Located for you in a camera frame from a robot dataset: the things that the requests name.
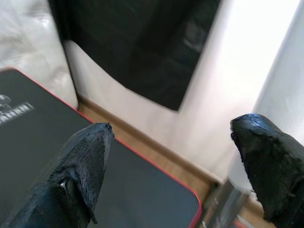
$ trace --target white leather couch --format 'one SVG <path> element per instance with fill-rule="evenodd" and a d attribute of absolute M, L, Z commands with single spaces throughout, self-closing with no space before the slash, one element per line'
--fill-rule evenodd
<path fill-rule="evenodd" d="M 0 70 L 13 67 L 73 107 L 78 102 L 47 0 L 0 1 Z"/>

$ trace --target logo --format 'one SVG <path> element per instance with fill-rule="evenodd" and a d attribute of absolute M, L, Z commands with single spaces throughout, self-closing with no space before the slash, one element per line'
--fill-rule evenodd
<path fill-rule="evenodd" d="M 10 103 L 11 99 L 8 96 L 0 94 L 0 126 L 35 109 L 29 102 L 16 107 L 11 107 Z"/>

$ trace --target metal pole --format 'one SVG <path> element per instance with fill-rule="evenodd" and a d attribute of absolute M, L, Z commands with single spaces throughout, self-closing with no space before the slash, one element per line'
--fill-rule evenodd
<path fill-rule="evenodd" d="M 248 196 L 234 188 L 227 180 L 217 198 L 219 202 L 210 219 L 204 221 L 204 226 L 206 228 L 231 228 Z"/>

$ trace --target textured black surface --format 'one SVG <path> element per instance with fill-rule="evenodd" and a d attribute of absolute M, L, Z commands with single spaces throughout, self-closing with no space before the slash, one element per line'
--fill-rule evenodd
<path fill-rule="evenodd" d="M 16 71 L 0 73 L 0 94 L 12 107 L 34 110 L 0 125 L 0 223 L 24 198 L 68 138 L 90 124 Z M 101 228 L 185 228 L 199 207 L 196 197 L 114 141 L 95 216 Z"/>
<path fill-rule="evenodd" d="M 29 191 L 4 227 L 85 228 L 90 219 L 96 223 L 95 205 L 113 139 L 107 123 L 91 124 L 71 136 L 49 178 Z"/>
<path fill-rule="evenodd" d="M 304 227 L 304 147 L 257 114 L 232 120 L 231 130 L 265 219 L 278 228 Z"/>

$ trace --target black desk mat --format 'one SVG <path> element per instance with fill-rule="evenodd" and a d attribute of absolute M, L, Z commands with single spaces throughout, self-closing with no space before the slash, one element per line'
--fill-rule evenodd
<path fill-rule="evenodd" d="M 0 224 L 76 131 L 78 112 L 10 69 L 0 72 Z M 187 188 L 118 141 L 111 148 L 90 228 L 186 228 L 200 215 Z"/>

